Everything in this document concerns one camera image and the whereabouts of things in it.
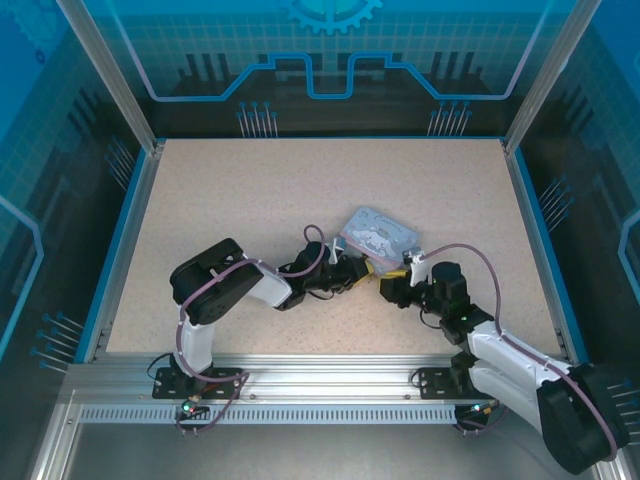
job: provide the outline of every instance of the robotic arm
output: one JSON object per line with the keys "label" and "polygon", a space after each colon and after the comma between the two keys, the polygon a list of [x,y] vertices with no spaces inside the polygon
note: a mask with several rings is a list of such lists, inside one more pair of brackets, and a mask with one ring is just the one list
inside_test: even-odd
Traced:
{"label": "robotic arm", "polygon": [[[288,310],[299,305],[309,291],[342,293],[372,273],[364,257],[344,255],[336,242],[329,249],[321,242],[309,242],[294,262],[277,271],[246,260],[240,246],[226,239],[171,275],[173,299],[182,305],[236,265],[224,281],[205,289],[186,309],[188,321],[180,331],[182,351],[174,352],[172,359],[172,366],[186,378],[193,372],[209,375],[214,323],[245,295]],[[617,448],[629,443],[624,421],[594,367],[574,367],[507,337],[492,315],[471,303],[460,265],[434,265],[429,283],[424,252],[412,249],[405,252],[404,260],[405,269],[381,279],[380,293],[400,308],[416,305],[440,317],[445,338],[461,349],[450,367],[460,393],[477,390],[515,411],[542,434],[556,461],[574,474],[611,459]],[[584,397],[576,395],[576,389]]]}

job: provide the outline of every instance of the enclosure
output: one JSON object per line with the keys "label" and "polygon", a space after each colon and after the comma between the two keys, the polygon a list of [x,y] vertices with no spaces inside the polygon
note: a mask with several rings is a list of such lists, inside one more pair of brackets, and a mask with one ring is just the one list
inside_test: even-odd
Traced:
{"label": "enclosure", "polygon": [[[516,415],[451,428],[479,399],[425,400],[409,377],[458,349],[373,281],[287,312],[240,302],[212,352],[250,380],[212,432],[176,431],[182,401],[148,376],[175,348],[171,272],[226,237],[283,265],[305,225],[331,238],[361,206],[425,251],[480,248],[509,332],[622,385],[631,443],[582,478],[635,478],[638,2],[0,11],[3,478],[571,478]],[[480,260],[438,258],[493,308]]]}

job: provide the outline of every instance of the blue glass wall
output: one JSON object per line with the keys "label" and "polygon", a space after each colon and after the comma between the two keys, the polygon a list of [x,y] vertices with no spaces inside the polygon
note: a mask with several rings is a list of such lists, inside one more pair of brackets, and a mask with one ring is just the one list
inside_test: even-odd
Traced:
{"label": "blue glass wall", "polygon": [[640,382],[640,4],[603,0],[526,135],[591,358]]}
{"label": "blue glass wall", "polygon": [[503,135],[573,3],[87,5],[157,135],[265,137]]}
{"label": "blue glass wall", "polygon": [[9,479],[30,471],[140,147],[55,2],[0,10],[0,476]]}

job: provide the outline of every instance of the gear logo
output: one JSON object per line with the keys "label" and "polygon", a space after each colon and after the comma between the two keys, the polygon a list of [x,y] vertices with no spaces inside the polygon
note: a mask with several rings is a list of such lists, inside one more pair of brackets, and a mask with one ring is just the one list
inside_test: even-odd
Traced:
{"label": "gear logo", "polygon": [[373,18],[373,9],[382,7],[381,0],[281,0],[289,12],[289,20],[298,20],[301,28],[311,27],[333,35],[336,30],[360,28],[362,19]]}
{"label": "gear logo", "polygon": [[60,26],[55,0],[0,0],[0,13],[9,13],[37,50],[45,50]]}

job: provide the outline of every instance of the beige speckled surface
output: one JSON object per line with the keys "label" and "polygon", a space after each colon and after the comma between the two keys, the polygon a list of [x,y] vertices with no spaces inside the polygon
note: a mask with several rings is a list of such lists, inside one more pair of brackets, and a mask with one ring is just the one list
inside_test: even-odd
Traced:
{"label": "beige speckled surface", "polygon": [[[495,265],[504,326],[558,352],[524,224],[498,140],[321,139],[169,140],[164,149],[109,352],[174,347],[176,306],[169,275],[182,262],[233,237],[272,265],[304,248],[302,229],[339,233],[370,206],[421,234],[426,251],[470,243]],[[489,274],[472,253],[462,263],[472,299],[493,312]],[[424,327],[415,308],[399,310],[376,282],[330,302],[308,298],[288,312],[252,298],[216,325],[213,349],[252,354],[415,354],[456,352]]]}

